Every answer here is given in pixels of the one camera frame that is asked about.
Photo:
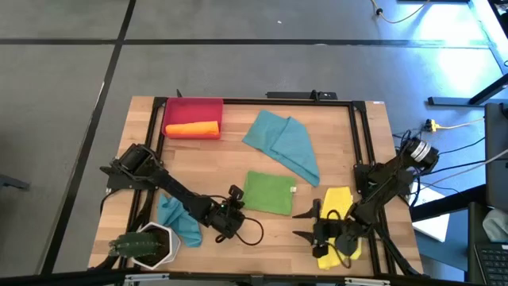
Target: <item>green towel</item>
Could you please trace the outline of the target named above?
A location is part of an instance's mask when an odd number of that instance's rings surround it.
[[[291,215],[295,179],[249,171],[244,185],[245,208],[278,215]]]

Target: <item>yellow towel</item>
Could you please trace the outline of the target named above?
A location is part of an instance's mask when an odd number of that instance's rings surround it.
[[[219,134],[217,122],[195,122],[186,124],[170,124],[166,126],[166,134]]]
[[[344,219],[344,216],[348,212],[348,209],[351,205],[352,197],[349,187],[330,187],[326,191],[325,202],[323,203],[321,209],[321,218],[326,218],[326,215],[331,210],[337,210],[339,214],[341,214],[341,218]],[[330,214],[329,218],[337,219],[337,215],[332,213]],[[330,238],[328,242],[335,244],[335,238]],[[362,244],[360,238],[358,239],[358,248],[350,257],[352,260],[356,260],[358,257],[360,257],[360,254],[362,253],[361,246]],[[342,253],[339,254],[341,255],[342,260],[346,259],[345,255]],[[337,257],[337,254],[335,253],[335,250],[333,250],[332,246],[328,246],[327,255],[317,259],[317,265],[319,266],[319,269],[328,270],[332,267],[338,266],[340,263],[341,262],[339,261],[339,258]]]

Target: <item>wooden tabletop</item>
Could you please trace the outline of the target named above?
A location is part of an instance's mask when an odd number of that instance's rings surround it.
[[[133,97],[121,137],[118,155],[132,143],[143,143],[148,128],[153,97]],[[368,120],[374,144],[375,158],[386,162],[394,153],[394,143],[383,102],[366,102]],[[311,187],[304,179],[272,160],[262,152],[241,142],[260,110],[269,110],[282,117],[293,117],[304,124],[310,135],[321,174],[318,187]],[[367,157],[360,114],[356,115],[362,154]],[[160,130],[162,109],[157,118],[156,130]],[[225,195],[231,184],[244,185],[247,171],[254,170],[281,176],[293,176],[297,181],[297,192],[293,198],[292,215],[308,211],[312,200],[325,198],[329,187],[349,186],[353,195],[355,183],[352,166],[356,163],[352,144],[348,109],[340,106],[270,106],[225,104],[221,139],[170,140],[164,141],[162,160],[166,169],[180,183],[192,191],[207,195]],[[156,138],[152,148],[155,149]],[[102,262],[108,252],[108,242],[125,232],[132,190],[121,190],[110,196],[98,224],[94,248],[90,255],[90,266]],[[156,194],[152,221],[156,221]],[[311,219],[292,219],[291,216],[243,210],[246,216],[256,218],[264,226],[264,239],[257,246],[247,246],[237,238],[220,244],[214,239],[218,232],[201,227],[203,242],[198,248],[187,248],[184,244],[169,264],[158,270],[178,272],[216,273],[264,273],[292,275],[354,275],[371,276],[372,266],[367,239],[363,240],[359,260],[352,267],[335,267],[320,270],[312,257],[309,243],[291,232],[311,231]],[[418,271],[422,271],[417,243],[411,226],[407,205],[398,197],[386,205],[387,221],[391,238],[402,255]],[[256,241],[260,229],[253,222],[245,221],[239,230],[245,240]],[[381,269],[386,272],[385,254],[382,243],[377,241]]]

